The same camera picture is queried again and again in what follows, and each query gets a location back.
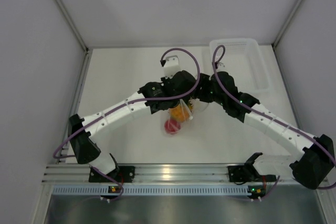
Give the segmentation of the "clear zip top bag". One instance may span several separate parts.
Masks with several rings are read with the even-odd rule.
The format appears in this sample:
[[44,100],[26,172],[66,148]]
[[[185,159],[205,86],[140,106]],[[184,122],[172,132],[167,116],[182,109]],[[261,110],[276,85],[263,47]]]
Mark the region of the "clear zip top bag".
[[195,117],[201,114],[209,103],[199,99],[179,99],[177,106],[160,112],[161,130],[166,136],[174,136],[190,128]]

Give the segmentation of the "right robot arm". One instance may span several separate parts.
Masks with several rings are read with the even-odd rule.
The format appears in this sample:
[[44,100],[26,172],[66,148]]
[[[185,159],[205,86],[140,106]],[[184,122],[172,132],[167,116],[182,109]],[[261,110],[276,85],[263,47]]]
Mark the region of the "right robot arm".
[[247,180],[270,175],[291,176],[308,189],[319,189],[335,167],[330,137],[306,133],[275,116],[258,99],[238,91],[227,72],[220,71],[212,76],[200,74],[196,97],[202,102],[219,104],[229,116],[262,132],[289,153],[253,154],[244,164]]

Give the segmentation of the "fake pineapple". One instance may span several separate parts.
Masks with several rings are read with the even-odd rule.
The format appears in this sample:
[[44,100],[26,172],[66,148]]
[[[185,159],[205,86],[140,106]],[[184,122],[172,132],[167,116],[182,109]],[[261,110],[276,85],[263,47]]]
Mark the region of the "fake pineapple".
[[176,107],[169,109],[169,114],[179,123],[189,121],[193,118],[193,105],[182,100]]

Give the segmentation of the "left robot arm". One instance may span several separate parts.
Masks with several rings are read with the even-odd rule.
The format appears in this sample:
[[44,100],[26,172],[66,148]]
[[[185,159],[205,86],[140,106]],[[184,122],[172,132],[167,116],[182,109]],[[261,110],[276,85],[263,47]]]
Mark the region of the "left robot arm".
[[119,170],[114,157],[101,147],[108,132],[135,119],[166,111],[188,101],[199,84],[200,76],[178,71],[171,78],[148,82],[124,101],[90,116],[69,118],[69,142],[77,164],[89,164],[108,182],[117,179]]

